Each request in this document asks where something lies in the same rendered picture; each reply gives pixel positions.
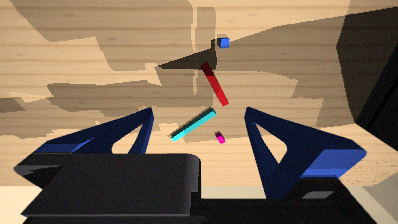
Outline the red rod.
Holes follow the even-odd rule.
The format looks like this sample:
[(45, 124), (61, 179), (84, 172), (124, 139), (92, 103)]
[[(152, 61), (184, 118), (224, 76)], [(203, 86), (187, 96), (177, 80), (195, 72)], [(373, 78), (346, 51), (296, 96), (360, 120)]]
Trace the red rod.
[(220, 85), (219, 85), (219, 83), (218, 83), (218, 81), (217, 81), (217, 79), (216, 79), (216, 77), (215, 77), (215, 75), (214, 75), (209, 63), (206, 62), (206, 63), (202, 64), (201, 68), (202, 68), (204, 74), (206, 75), (209, 83), (211, 84), (213, 90), (215, 91), (218, 99), (220, 100), (222, 106), (227, 105), (228, 104), (228, 100), (227, 100), (222, 88), (220, 87)]

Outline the small blue block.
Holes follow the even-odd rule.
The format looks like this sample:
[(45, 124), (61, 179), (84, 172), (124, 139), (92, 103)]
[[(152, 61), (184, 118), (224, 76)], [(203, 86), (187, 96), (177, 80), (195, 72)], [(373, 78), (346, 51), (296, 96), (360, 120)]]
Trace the small blue block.
[(229, 48), (230, 38), (220, 38), (220, 48)]

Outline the turquoise rod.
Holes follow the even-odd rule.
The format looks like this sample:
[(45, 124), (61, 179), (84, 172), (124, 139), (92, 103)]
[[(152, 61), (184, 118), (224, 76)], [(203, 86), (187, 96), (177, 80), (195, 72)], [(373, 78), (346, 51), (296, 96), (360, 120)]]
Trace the turquoise rod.
[(210, 110), (208, 110), (207, 112), (205, 112), (204, 114), (202, 114), (201, 116), (199, 116), (198, 118), (193, 120), (191, 123), (189, 123), (182, 129), (180, 129), (179, 131), (174, 133), (172, 135), (171, 139), (173, 141), (177, 141), (178, 139), (180, 139), (184, 135), (188, 134), (189, 132), (191, 132), (198, 126), (202, 125), (203, 123), (205, 123), (206, 121), (208, 121), (209, 119), (211, 119), (214, 116), (216, 116), (216, 111), (213, 108), (211, 108)]

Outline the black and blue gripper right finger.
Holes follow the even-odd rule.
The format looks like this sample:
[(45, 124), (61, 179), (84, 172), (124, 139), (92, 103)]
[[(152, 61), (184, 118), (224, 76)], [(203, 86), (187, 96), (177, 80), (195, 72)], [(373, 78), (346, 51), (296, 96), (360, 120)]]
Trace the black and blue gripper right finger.
[[(266, 198), (284, 198), (302, 179), (339, 179), (367, 155), (352, 139), (251, 107), (246, 108), (244, 120)], [(280, 163), (256, 124), (285, 143)]]

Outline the magenta rod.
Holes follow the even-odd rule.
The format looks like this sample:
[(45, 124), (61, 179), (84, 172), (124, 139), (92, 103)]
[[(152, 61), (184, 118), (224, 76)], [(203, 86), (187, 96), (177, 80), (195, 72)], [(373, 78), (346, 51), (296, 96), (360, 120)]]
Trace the magenta rod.
[(223, 137), (223, 135), (220, 133), (216, 134), (216, 138), (218, 139), (218, 141), (220, 142), (220, 144), (225, 143), (225, 138)]

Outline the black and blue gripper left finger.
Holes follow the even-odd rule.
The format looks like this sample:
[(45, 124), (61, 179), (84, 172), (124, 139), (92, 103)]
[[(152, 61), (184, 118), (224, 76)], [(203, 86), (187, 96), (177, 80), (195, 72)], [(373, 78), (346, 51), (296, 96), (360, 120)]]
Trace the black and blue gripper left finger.
[(34, 152), (113, 154), (113, 144), (142, 125), (128, 153), (146, 153), (154, 115), (151, 107), (128, 116), (46, 141)]

